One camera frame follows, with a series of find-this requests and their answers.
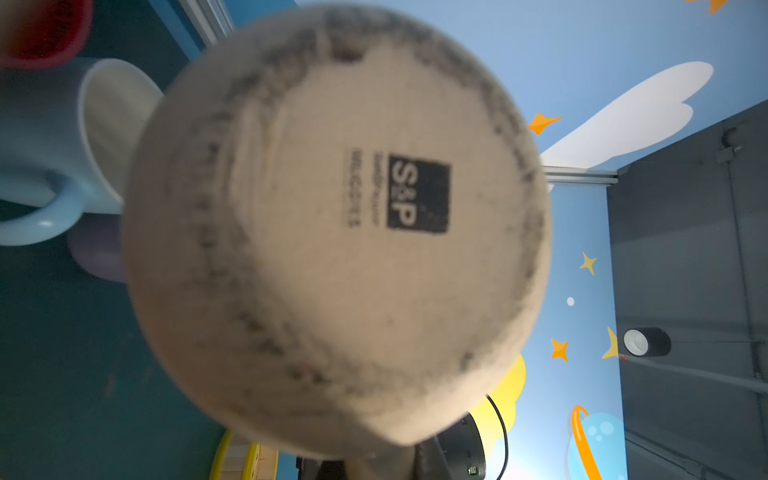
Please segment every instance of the blue planet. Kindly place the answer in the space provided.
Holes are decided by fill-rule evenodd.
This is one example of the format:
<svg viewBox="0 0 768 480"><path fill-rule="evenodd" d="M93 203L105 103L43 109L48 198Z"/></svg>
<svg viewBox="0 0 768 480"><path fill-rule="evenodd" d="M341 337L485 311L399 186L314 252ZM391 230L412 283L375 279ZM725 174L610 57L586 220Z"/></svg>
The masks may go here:
<svg viewBox="0 0 768 480"><path fill-rule="evenodd" d="M607 413L593 413L583 417L581 425L602 479L627 480L624 423ZM573 435L568 444L568 473L571 480L590 480Z"/></svg>

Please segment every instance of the round beige object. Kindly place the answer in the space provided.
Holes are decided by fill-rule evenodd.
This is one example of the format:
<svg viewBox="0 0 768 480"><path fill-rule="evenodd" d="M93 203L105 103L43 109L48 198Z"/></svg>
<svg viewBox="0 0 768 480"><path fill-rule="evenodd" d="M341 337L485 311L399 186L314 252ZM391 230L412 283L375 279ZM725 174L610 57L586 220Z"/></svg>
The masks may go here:
<svg viewBox="0 0 768 480"><path fill-rule="evenodd" d="M534 325L551 244L536 147L491 74L426 25L340 6L265 19L182 72L123 229L181 389L318 458L413 445L480 402Z"/></svg>

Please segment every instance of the orange planet ring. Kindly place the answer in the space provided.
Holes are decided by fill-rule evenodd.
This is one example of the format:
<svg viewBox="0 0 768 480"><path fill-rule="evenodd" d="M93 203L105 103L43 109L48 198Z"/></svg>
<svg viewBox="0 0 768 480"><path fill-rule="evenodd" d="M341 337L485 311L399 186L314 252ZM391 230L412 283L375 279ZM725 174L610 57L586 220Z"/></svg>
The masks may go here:
<svg viewBox="0 0 768 480"><path fill-rule="evenodd" d="M589 480L603 480L603 477L600 475L600 470L598 470L598 464L594 461L592 449L589 448L587 437L584 435L584 427L581 426L582 412L584 412L585 416L589 416L589 412L582 406L575 406L574 411L571 414L571 426L574 430L574 439L576 440L578 456L581 457L581 463L584 465L584 470L587 471Z"/></svg>

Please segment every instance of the mug handle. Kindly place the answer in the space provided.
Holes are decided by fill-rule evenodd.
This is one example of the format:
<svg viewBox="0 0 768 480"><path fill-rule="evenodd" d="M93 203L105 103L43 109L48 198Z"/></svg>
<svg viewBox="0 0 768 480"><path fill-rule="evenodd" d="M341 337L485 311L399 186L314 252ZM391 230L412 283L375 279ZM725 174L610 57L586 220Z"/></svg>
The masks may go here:
<svg viewBox="0 0 768 480"><path fill-rule="evenodd" d="M0 221L0 245L30 245L49 240L69 230L80 219L87 203L85 189L62 174L51 172L47 177L56 196L44 207L23 217Z"/></svg>

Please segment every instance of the red rim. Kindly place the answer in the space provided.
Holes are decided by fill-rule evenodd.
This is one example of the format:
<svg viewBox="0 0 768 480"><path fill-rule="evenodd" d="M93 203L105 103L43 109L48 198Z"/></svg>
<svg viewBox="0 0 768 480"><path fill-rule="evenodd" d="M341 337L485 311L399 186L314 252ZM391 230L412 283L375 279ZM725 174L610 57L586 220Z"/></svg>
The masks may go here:
<svg viewBox="0 0 768 480"><path fill-rule="evenodd" d="M16 51L0 56L0 66L39 70L71 60L88 40L93 10L93 0L52 2L19 39Z"/></svg>

